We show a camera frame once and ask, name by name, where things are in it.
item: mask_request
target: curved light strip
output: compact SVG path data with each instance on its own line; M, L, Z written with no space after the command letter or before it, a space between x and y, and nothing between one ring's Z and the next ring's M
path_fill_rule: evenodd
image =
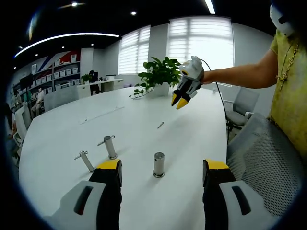
M79 36L79 35L98 35L98 36L110 36L110 37L119 37L119 35L115 35L115 34L101 34L101 33L76 33L76 34L63 34L63 35L58 35L58 36L54 36L54 37L50 37L50 38L46 38L44 40L41 40L39 42L35 42L29 46L27 46L26 48L24 48L23 50L19 51L14 57L17 57L18 55L20 55L22 52L49 40L52 39L56 39L56 38L61 38L61 37L69 37L69 36Z

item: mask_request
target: metal pin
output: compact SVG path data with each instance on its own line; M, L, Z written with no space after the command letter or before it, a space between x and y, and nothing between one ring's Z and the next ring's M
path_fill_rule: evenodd
M154 171L153 175L156 178L164 177L164 158L165 155L161 152L157 152L154 155Z
M160 128L160 127L161 127L163 124L164 124L164 122L162 122L162 123L161 123L161 125L159 125L159 127L158 127L158 128Z
M83 162L87 166L88 170L92 173L95 169L92 166L92 164L90 163L90 161L88 160L86 154L88 154L88 151L86 151L86 152L80 151L79 156L75 157L75 160L81 157L81 159L83 160Z
M97 146L100 146L104 143L106 144L106 150L107 150L107 152L109 154L109 158L111 160L114 160L114 159L117 158L117 154L114 150L114 146L113 146L113 142L112 142L112 139L114 139L114 138L115 138L114 135L113 136L105 136L104 140L97 145Z

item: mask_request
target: hand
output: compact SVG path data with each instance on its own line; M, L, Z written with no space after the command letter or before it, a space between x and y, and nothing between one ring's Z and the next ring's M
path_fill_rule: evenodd
M211 77L211 71L204 71L204 75L201 79L201 82L204 85L211 84L213 82L213 79Z

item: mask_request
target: cable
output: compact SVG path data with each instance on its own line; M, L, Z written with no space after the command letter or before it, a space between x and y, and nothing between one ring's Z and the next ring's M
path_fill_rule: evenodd
M202 59L201 59L201 61L203 61L204 63L206 63L206 65L208 66L209 70L211 71L211 68L210 68L210 66L208 65L208 63L207 63L206 61L202 60ZM222 99L222 95L221 95L221 91L220 91L219 85L217 84L217 82L216 82L215 84L216 84L216 86L217 86L217 90L219 91L220 98L221 98L221 101L222 101L222 104L223 104L223 108L224 108L224 112L225 112L226 121L228 121L228 120L227 120L226 109L225 109L225 105L224 105L224 102L223 102L223 99ZM230 129L230 127L228 126L227 144L228 144L228 140L229 140L229 129Z

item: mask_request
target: yellow shirt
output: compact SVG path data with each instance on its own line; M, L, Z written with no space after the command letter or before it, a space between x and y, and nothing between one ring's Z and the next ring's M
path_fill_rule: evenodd
M301 157L307 161L307 53L298 40L288 40L276 31L271 50L278 56L278 76L287 70L294 49L298 52L289 69L287 80L278 80L272 102L270 117L288 136Z

